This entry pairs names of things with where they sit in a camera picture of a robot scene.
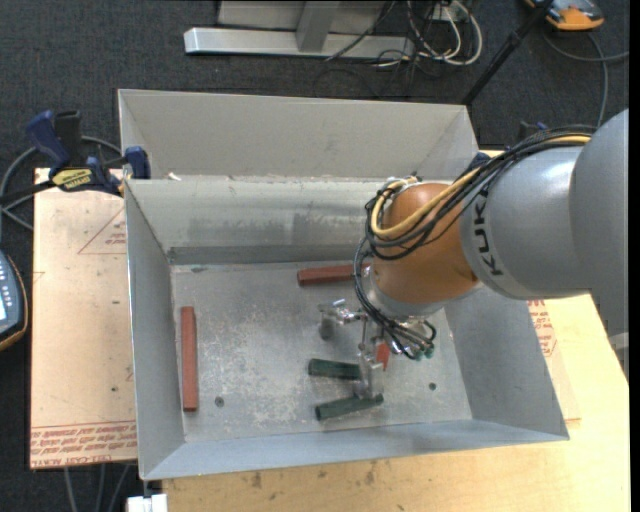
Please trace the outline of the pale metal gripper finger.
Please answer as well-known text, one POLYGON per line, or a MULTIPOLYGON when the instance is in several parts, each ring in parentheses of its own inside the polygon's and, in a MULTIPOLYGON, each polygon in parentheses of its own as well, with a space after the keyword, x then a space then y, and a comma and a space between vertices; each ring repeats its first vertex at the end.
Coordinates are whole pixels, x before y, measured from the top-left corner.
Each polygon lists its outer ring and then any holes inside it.
POLYGON ((360 399, 374 399, 383 393, 383 363, 361 350, 358 354, 359 377, 353 386, 360 399))
POLYGON ((334 336, 337 326, 361 321, 363 313, 360 310, 350 309, 345 299, 321 303, 317 306, 320 313, 319 335, 323 340, 329 340, 334 336))

